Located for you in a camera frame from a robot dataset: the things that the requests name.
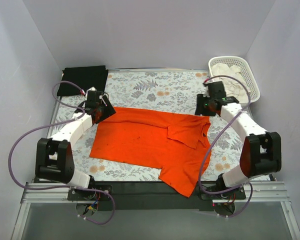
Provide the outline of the orange t-shirt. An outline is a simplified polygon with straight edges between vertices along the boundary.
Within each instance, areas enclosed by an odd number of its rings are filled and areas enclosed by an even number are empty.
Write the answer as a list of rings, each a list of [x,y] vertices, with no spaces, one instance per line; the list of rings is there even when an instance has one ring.
[[[193,193],[210,147],[207,116],[116,107],[98,124],[90,157],[160,169],[159,179],[184,197]]]

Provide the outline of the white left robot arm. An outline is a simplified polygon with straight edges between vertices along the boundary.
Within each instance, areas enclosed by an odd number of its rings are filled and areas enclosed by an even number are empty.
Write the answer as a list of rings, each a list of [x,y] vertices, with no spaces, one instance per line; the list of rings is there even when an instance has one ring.
[[[116,113],[107,93],[91,88],[85,101],[66,123],[50,138],[41,138],[37,143],[35,176],[40,179],[79,187],[85,200],[96,196],[96,187],[91,177],[75,168],[72,147],[93,125],[99,124]]]

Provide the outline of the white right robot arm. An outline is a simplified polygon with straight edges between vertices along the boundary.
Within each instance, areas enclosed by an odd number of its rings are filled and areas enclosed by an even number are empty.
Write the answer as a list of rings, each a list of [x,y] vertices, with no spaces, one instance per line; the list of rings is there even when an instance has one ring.
[[[218,176],[214,188],[206,194],[227,199],[240,185],[254,178],[279,172],[282,169],[282,143],[277,132],[259,126],[246,112],[245,106],[233,96],[227,96],[221,81],[203,84],[208,95],[197,95],[195,115],[219,115],[243,142],[239,164]]]

